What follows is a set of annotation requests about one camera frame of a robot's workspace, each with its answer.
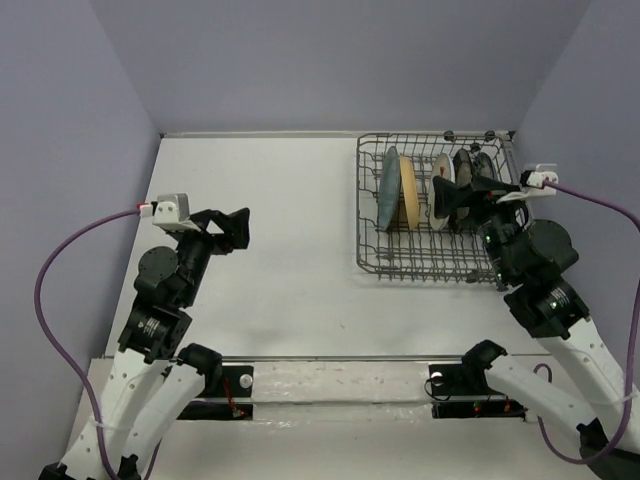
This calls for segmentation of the black rimmed plate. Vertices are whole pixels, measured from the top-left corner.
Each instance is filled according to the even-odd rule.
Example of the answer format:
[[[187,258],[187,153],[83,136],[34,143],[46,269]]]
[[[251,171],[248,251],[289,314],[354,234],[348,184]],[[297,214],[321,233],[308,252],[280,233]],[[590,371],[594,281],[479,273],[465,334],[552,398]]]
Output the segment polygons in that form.
[[[459,149],[453,159],[457,186],[467,186],[473,179],[473,167],[469,151]],[[463,227],[466,217],[469,215],[468,207],[461,207],[452,213],[449,218],[449,227],[454,233],[459,233]]]

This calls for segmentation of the blue floral plate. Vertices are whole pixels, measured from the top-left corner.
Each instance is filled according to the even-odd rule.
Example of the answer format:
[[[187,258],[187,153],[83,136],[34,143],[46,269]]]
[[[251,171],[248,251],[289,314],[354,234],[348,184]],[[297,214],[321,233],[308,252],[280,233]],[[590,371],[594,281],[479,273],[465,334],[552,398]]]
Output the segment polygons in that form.
[[[483,152],[479,151],[475,154],[472,160],[472,172],[474,177],[485,177],[489,179],[496,179],[496,173],[494,169],[491,157]]]

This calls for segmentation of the watermelon pattern plate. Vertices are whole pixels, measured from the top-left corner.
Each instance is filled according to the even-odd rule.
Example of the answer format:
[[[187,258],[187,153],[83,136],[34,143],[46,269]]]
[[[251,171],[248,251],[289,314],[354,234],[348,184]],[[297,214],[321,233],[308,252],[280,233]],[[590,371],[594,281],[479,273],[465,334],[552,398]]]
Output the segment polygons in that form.
[[[427,205],[428,205],[428,221],[430,227],[439,231],[442,230],[448,223],[449,217],[445,216],[443,218],[439,218],[436,216],[436,195],[433,180],[435,178],[444,178],[446,180],[455,181],[455,172],[454,166],[451,158],[446,153],[441,153],[434,160],[431,177],[429,181],[428,187],[428,197],[427,197]]]

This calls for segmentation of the yellow plate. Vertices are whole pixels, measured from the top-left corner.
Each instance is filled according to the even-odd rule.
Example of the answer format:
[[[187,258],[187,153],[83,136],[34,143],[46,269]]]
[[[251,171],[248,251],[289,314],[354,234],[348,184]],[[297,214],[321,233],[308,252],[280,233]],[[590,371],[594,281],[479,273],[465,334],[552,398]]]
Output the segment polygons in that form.
[[[400,173],[408,228],[414,230],[420,221],[420,203],[413,165],[406,156],[400,157]]]

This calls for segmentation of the blue-grey plate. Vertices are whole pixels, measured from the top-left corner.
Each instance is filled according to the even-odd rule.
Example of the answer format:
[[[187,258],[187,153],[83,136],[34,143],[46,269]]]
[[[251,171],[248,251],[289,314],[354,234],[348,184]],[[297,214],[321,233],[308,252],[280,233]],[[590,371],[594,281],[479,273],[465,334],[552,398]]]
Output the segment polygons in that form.
[[[400,155],[394,146],[385,153],[377,200],[378,227],[386,231],[395,215],[401,189]]]

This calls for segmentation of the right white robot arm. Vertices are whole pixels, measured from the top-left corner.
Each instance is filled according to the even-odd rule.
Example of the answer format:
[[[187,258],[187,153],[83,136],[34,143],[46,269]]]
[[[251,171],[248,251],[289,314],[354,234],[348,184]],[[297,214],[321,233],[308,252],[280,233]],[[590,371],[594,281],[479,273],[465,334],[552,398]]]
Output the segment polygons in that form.
[[[580,392],[567,394],[550,376],[522,367],[497,343],[484,340],[462,358],[462,384],[488,387],[521,403],[544,430],[553,424],[579,444],[576,458],[600,479],[639,476],[639,390],[634,383],[639,312],[632,312],[626,364],[619,365],[602,340],[591,312],[563,278],[579,259],[568,232],[551,220],[522,225],[517,212],[533,197],[557,192],[593,202],[587,194],[558,182],[552,171],[528,170],[519,184],[478,176],[465,186],[442,177],[432,181],[433,209],[442,218],[467,208],[497,279],[509,288],[503,300],[517,323],[564,369]]]

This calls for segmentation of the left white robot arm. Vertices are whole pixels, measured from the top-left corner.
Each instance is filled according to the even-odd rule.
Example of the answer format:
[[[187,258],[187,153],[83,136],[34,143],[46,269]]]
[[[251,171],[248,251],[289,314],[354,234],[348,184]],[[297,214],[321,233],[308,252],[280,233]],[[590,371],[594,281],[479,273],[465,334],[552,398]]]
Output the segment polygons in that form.
[[[175,240],[154,247],[138,263],[136,296],[118,339],[101,392],[61,345],[42,308],[45,275],[56,257],[82,235],[114,220],[148,217]],[[163,437],[200,394],[215,392],[223,377],[221,355],[199,344],[181,344],[210,259],[245,250],[250,243],[250,211],[230,214],[189,210],[185,196],[145,202],[99,219],[72,234],[41,267],[34,286],[38,323],[52,347],[79,377],[91,413],[64,456],[45,466],[42,479],[147,479]]]

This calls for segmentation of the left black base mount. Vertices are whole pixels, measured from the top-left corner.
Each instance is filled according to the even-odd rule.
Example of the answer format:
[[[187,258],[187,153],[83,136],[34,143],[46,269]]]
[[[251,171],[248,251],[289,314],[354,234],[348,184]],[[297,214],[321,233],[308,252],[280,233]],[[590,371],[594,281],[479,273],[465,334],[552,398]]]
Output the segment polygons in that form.
[[[183,421],[250,421],[254,367],[225,364],[215,384],[207,384],[178,416]]]

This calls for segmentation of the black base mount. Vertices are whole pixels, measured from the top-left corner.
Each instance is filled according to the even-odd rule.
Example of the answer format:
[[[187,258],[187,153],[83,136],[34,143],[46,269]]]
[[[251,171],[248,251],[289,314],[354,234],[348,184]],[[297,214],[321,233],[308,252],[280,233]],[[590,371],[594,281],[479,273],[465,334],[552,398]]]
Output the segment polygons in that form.
[[[207,384],[178,416],[183,421],[250,421],[254,367],[225,364],[215,384]]]
[[[526,419],[521,403],[491,389],[482,371],[461,363],[430,365],[424,391],[436,420]]]

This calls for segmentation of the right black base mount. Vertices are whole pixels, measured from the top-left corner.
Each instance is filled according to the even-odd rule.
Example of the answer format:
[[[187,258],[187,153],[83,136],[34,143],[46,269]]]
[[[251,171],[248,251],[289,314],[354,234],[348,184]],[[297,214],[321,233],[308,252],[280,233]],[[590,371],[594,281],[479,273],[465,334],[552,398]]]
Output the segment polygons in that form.
[[[491,389],[482,371],[461,363],[430,365],[424,391],[436,420],[526,419],[521,403]]]

